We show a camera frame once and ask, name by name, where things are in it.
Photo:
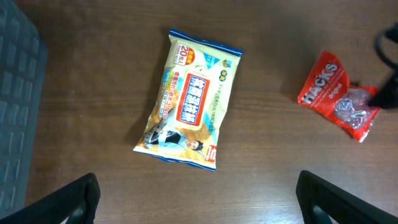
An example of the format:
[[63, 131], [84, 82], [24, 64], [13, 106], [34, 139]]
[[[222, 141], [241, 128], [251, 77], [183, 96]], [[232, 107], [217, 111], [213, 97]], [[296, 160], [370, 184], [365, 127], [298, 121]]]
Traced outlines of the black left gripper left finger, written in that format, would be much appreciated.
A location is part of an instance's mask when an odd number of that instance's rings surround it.
[[1, 224], [93, 224], [101, 192], [94, 173], [88, 173], [39, 201], [1, 219]]

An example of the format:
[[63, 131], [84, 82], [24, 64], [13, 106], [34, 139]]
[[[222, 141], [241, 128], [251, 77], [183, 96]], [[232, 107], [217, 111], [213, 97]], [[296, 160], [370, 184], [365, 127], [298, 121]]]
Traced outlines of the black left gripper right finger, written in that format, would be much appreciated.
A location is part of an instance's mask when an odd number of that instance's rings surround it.
[[331, 223], [397, 223], [387, 213], [321, 177], [300, 172], [296, 196], [305, 224]]

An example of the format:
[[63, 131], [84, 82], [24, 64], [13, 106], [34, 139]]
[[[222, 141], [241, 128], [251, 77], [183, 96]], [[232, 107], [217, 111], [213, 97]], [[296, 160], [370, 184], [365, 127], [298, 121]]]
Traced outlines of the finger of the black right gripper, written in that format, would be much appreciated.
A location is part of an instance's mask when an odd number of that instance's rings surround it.
[[368, 106], [384, 110], [397, 108], [397, 71], [392, 74], [381, 90], [368, 101]]

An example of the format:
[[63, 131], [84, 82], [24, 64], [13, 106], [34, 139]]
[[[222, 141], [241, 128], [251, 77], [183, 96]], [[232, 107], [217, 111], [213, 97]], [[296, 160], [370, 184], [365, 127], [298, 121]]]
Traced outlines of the red Hacks candy bag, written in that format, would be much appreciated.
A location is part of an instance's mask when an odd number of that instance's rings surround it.
[[355, 86], [338, 57], [324, 50], [313, 66], [301, 92], [299, 104], [310, 108], [363, 142], [378, 112], [368, 101], [378, 93], [373, 86]]

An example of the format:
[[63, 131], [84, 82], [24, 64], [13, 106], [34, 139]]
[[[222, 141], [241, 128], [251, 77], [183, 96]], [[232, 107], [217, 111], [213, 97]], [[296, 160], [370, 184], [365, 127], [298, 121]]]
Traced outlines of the beige wet wipes pack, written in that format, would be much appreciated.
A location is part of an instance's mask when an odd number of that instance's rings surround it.
[[159, 94], [134, 151], [216, 170], [220, 126], [243, 51], [170, 29]]

